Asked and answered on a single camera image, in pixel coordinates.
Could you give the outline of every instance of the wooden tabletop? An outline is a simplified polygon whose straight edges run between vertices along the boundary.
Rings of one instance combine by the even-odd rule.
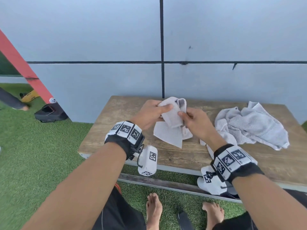
[[[89,133],[78,150],[79,153],[93,154],[104,144],[105,135],[116,122],[128,120],[136,114],[148,99],[163,100],[152,97],[112,96],[98,116]],[[214,123],[220,110],[225,108],[247,107],[242,102],[217,102],[187,99],[188,107],[200,108],[207,113]],[[289,185],[307,186],[307,133],[295,120],[285,105],[262,104],[267,112],[279,120],[288,131],[290,146],[275,151],[264,144],[240,145],[253,156],[263,172],[275,182]],[[199,170],[211,162],[207,147],[199,144],[193,137],[184,140],[182,149],[168,144],[153,135],[153,128],[143,131],[145,145],[158,149],[158,165],[172,166],[181,169]]]

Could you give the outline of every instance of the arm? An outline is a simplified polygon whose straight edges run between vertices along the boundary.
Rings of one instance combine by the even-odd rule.
[[[193,135],[216,151],[227,142],[215,130],[205,112],[187,108],[179,116]],[[237,177],[232,181],[244,207],[258,229],[305,229],[307,209],[286,191],[262,174]]]
[[[130,121],[142,130],[149,128],[172,108],[172,105],[157,107],[159,103],[148,100]],[[22,230],[92,229],[125,160],[125,151],[116,143],[103,145],[56,187]]]

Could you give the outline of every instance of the gray wall panel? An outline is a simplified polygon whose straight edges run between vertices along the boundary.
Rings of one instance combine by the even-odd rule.
[[[26,61],[160,61],[159,0],[1,0]]]
[[[165,61],[307,61],[307,0],[164,0]]]
[[[31,64],[74,122],[94,123],[112,95],[162,97],[161,64]]]
[[[285,104],[299,123],[307,120],[307,64],[232,67],[166,64],[165,97]]]

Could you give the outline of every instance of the yellow object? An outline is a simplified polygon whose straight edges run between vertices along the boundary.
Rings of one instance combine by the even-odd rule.
[[[39,97],[38,93],[35,90],[32,90],[30,93],[28,93],[27,95],[25,95],[21,101],[22,102],[30,102],[33,99],[35,99],[36,97]]]

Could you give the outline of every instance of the black pants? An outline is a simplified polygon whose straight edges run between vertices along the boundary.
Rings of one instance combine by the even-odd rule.
[[[15,109],[21,109],[26,106],[24,103],[21,102],[21,100],[11,95],[9,92],[6,92],[1,87],[0,87],[0,101],[4,102],[8,106]]]
[[[298,191],[286,190],[297,201],[307,208],[307,196]],[[146,230],[144,216],[141,212],[132,208],[114,188],[111,195],[96,220],[92,230]],[[217,224],[214,230],[255,230],[257,229],[248,212],[224,220]]]

